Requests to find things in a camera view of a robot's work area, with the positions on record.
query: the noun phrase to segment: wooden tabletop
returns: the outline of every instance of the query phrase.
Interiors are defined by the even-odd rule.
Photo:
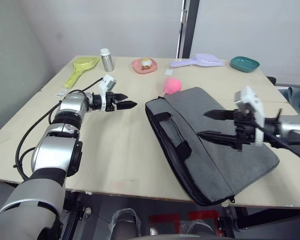
[[[153,58],[158,69],[148,74],[136,73],[131,63],[137,57],[114,57],[117,80],[112,90],[123,93],[138,105],[115,112],[93,111],[84,117],[80,130],[82,159],[77,174],[68,177],[66,188],[111,195],[139,196],[153,199],[190,201],[174,176],[159,142],[148,122],[145,103],[163,96],[166,69],[172,58]],[[226,66],[184,66],[173,68],[172,76],[182,82],[182,89],[201,87],[228,110],[236,108],[234,93],[251,86],[263,102],[266,117],[274,117],[279,108],[284,115],[295,110],[258,68],[244,73]],[[56,93],[73,73],[67,64],[41,91],[36,93],[0,130],[0,180],[20,183],[15,164],[17,145],[28,128],[62,98]],[[84,73],[74,89],[83,89],[106,74],[103,64]],[[98,93],[98,86],[90,89]],[[42,121],[28,136],[21,152],[35,147],[48,126]],[[272,172],[240,192],[236,205],[300,208],[300,159],[285,149],[271,148],[280,164]],[[31,174],[31,154],[23,161]]]

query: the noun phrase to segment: floor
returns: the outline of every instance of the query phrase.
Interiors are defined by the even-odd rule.
[[[171,202],[162,200],[152,200],[134,197],[121,197],[109,195],[85,195],[83,203],[92,209],[92,214],[86,220],[79,221],[75,240],[107,240],[110,236],[109,224],[113,214],[120,209],[132,208],[141,221],[141,234],[150,234],[149,216],[179,214],[181,220],[188,220],[188,213],[194,211],[215,210],[221,215],[225,214],[222,206],[200,207],[194,203]],[[253,214],[262,209],[249,208],[249,214]],[[213,220],[205,220],[214,230],[216,230]],[[161,234],[173,234],[174,227],[171,223],[159,224],[158,232]],[[300,239],[300,217],[288,221],[272,223],[264,226],[250,228],[238,232],[234,231],[236,239]]]

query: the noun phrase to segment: white label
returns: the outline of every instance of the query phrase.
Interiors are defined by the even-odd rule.
[[[68,90],[68,88],[62,88],[55,96],[61,98],[68,92]]]
[[[172,69],[165,70],[165,75],[172,76]]]

